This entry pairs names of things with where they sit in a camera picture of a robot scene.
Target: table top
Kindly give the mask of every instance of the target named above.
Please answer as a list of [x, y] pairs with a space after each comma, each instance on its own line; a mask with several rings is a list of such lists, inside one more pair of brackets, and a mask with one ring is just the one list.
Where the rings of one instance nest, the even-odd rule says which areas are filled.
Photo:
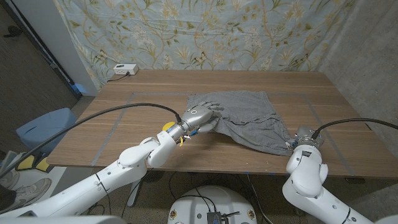
[[[266, 92], [292, 136], [300, 125], [316, 129], [330, 121], [359, 117], [319, 72], [140, 70], [109, 82], [79, 119], [128, 103], [157, 103], [182, 114], [190, 95], [232, 90]], [[169, 121], [175, 121], [172, 113], [150, 107], [103, 114], [69, 131], [47, 162], [105, 167], [123, 150], [156, 136]], [[320, 152], [329, 166], [329, 176], [398, 177], [398, 160], [364, 123], [337, 124], [321, 134], [325, 143]], [[242, 146], [228, 136], [208, 133], [177, 147], [158, 170], [284, 175], [288, 160], [287, 156]]]

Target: gray cloth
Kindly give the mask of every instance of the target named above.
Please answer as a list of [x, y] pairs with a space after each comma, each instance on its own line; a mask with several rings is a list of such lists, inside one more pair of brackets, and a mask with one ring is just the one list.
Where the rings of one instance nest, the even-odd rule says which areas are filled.
[[265, 92], [226, 91], [190, 96], [187, 108], [202, 101], [219, 102], [225, 109], [221, 112], [223, 118], [213, 129], [215, 132], [226, 134], [237, 143], [261, 152], [292, 155], [286, 142], [294, 140]]

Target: shoe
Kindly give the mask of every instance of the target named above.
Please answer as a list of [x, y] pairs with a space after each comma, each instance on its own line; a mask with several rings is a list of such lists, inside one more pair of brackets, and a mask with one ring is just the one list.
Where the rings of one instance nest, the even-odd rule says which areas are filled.
[[18, 179], [19, 173], [12, 170], [8, 172], [2, 179], [0, 179], [0, 184], [8, 190], [11, 190], [17, 184]]
[[46, 193], [50, 186], [51, 179], [43, 178], [28, 187], [17, 189], [15, 202], [0, 213], [8, 212], [36, 202]]

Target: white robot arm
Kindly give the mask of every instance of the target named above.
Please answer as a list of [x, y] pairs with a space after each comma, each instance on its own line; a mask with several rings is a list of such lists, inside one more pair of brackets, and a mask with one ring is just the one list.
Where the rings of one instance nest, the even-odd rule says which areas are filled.
[[313, 131], [304, 126], [297, 131], [298, 146], [286, 167], [290, 177], [282, 188], [286, 200], [326, 224], [373, 223], [322, 187], [328, 166], [322, 164], [317, 148], [323, 139], [319, 136], [314, 140], [312, 134]]
[[177, 143], [183, 141], [188, 131], [200, 133], [214, 127], [223, 108], [215, 102], [202, 102], [187, 110], [182, 122], [161, 131], [157, 138], [147, 138], [140, 145], [124, 150], [118, 160], [98, 173], [39, 203], [0, 215], [0, 218], [20, 216], [65, 217], [80, 215], [105, 195], [126, 184], [143, 178], [148, 164], [162, 166]]

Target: floral backdrop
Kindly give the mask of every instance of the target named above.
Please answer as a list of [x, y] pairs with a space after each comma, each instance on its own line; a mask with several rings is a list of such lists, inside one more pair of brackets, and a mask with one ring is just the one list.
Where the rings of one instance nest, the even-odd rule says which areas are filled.
[[97, 89], [139, 69], [311, 71], [353, 0], [54, 0]]

